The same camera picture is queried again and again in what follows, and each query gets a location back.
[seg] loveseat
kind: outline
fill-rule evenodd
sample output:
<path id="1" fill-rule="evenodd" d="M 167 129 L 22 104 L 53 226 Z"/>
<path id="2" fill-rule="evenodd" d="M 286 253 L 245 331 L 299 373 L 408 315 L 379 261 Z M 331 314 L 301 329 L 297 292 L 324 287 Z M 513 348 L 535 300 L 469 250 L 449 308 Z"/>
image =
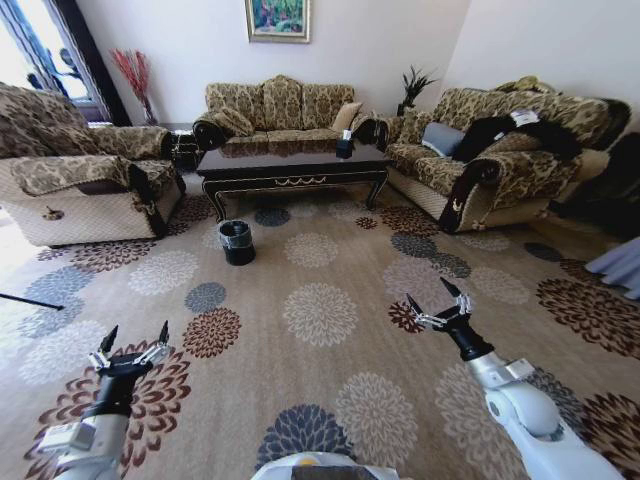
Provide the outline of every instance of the loveseat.
<path id="1" fill-rule="evenodd" d="M 335 148 L 341 133 L 330 127 L 340 108 L 353 102 L 354 89 L 350 85 L 304 84 L 277 75 L 260 85 L 211 83 L 205 97 L 208 110 L 193 124 L 200 149 L 224 146 L 233 156 L 287 155 Z M 242 114 L 254 131 L 234 134 L 234 127 L 217 115 L 223 108 Z M 357 129 L 366 118 L 356 115 L 351 129 Z"/>
<path id="2" fill-rule="evenodd" d="M 421 144 L 430 122 L 465 132 L 476 119 L 516 109 L 534 110 L 540 118 L 568 128 L 582 153 L 561 159 L 527 135 L 511 132 L 465 164 Z M 383 143 L 394 162 L 389 182 L 446 232 L 528 222 L 546 216 L 551 200 L 568 197 L 606 168 L 604 150 L 628 119 L 628 106 L 615 100 L 449 89 L 433 112 L 408 109 L 404 117 L 383 120 Z"/>
<path id="3" fill-rule="evenodd" d="M 0 83 L 0 133 L 0 205 L 34 245 L 161 237 L 184 193 L 163 128 L 88 128 L 67 98 Z"/>

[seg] framed painting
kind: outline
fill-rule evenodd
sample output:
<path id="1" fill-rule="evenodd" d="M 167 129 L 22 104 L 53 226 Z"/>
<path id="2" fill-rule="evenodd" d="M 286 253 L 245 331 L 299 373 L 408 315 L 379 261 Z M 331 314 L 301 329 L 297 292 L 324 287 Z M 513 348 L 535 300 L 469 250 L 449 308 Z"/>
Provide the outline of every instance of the framed painting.
<path id="1" fill-rule="evenodd" d="M 250 42 L 309 43 L 311 0 L 245 0 Z"/>

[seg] carpet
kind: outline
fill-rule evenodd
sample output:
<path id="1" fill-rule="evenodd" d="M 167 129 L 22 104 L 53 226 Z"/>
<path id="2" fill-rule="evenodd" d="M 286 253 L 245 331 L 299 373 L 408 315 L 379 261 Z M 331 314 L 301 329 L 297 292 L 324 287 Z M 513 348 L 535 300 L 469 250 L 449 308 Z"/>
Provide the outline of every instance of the carpet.
<path id="1" fill-rule="evenodd" d="M 339 452 L 414 479 L 525 478 L 457 349 L 404 301 L 452 304 L 628 478 L 640 478 L 640 308 L 583 269 L 587 233 L 517 226 L 450 236 L 385 188 L 240 195 L 257 257 L 232 267 L 197 179 L 162 240 L 44 249 L 0 303 L 0 478 L 49 479 L 44 430 L 77 420 L 99 385 L 87 353 L 115 324 L 144 350 L 169 320 L 171 354 L 136 387 L 127 479 L 246 479 L 301 450 Z"/>

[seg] white wall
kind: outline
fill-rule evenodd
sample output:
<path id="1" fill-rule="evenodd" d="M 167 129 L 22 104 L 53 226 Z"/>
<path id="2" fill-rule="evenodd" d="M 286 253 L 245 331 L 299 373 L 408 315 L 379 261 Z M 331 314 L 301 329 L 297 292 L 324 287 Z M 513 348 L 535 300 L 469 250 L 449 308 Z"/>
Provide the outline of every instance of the white wall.
<path id="1" fill-rule="evenodd" d="M 628 102 L 640 130 L 639 18 L 638 0 L 473 0 L 441 88 L 534 74 L 567 94 Z"/>
<path id="2" fill-rule="evenodd" d="M 78 0 L 134 123 L 142 110 L 109 49 L 144 52 L 150 97 L 164 122 L 205 110 L 210 82 L 259 83 L 284 73 L 303 82 L 349 83 L 366 109 L 395 113 L 410 64 L 447 70 L 469 0 L 312 0 L 311 43 L 249 43 L 242 0 Z M 417 105 L 432 106 L 438 86 Z"/>

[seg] small black trash bin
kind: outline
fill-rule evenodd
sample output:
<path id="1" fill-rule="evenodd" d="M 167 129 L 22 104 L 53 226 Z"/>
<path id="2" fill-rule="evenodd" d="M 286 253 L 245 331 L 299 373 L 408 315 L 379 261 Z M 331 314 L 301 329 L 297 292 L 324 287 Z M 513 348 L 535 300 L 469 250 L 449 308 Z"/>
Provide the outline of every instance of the small black trash bin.
<path id="1" fill-rule="evenodd" d="M 242 220 L 228 220 L 218 225 L 220 243 L 230 265 L 246 265 L 256 258 L 251 230 Z"/>

